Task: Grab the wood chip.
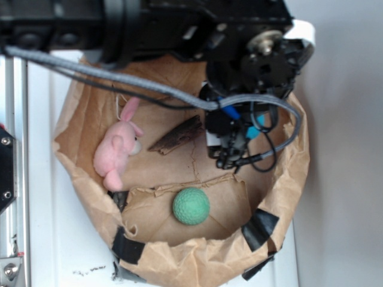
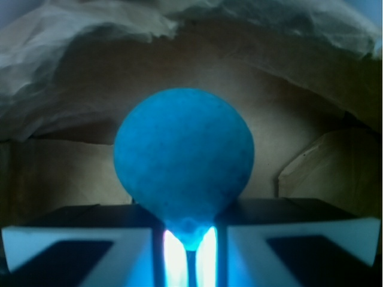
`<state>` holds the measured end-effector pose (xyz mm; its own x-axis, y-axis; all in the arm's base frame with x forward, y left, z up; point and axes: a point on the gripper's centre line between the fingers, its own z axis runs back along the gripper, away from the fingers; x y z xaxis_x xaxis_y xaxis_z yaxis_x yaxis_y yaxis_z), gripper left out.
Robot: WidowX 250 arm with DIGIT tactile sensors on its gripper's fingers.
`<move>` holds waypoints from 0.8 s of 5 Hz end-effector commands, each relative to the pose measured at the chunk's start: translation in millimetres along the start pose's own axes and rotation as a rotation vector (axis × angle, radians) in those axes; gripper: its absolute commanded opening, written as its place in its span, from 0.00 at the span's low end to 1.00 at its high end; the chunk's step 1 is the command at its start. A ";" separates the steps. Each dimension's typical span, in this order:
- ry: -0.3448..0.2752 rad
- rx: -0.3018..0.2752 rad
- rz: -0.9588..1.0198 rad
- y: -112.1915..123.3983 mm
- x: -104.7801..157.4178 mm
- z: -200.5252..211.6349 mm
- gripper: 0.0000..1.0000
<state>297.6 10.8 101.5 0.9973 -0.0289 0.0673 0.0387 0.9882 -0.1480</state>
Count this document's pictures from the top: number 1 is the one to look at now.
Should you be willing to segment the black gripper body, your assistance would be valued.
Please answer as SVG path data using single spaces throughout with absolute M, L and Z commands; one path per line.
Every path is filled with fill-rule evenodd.
M 260 173 L 270 172 L 276 166 L 277 151 L 269 133 L 277 124 L 278 108 L 271 104 L 245 102 L 206 111 L 208 156 L 222 170 L 233 169 L 238 173 L 241 167 L 249 165 Z M 271 152 L 272 163 L 269 167 L 256 165 L 264 158 L 250 152 L 250 142 L 260 135 L 265 137 Z

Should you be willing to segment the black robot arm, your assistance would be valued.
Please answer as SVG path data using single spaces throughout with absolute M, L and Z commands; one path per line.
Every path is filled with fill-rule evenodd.
M 221 169 L 255 165 L 291 144 L 302 118 L 286 100 L 314 52 L 312 30 L 284 1 L 2 1 L 1 54 L 90 84 L 91 77 L 166 94 L 206 112 Z M 164 55 L 205 62 L 191 95 L 120 69 Z

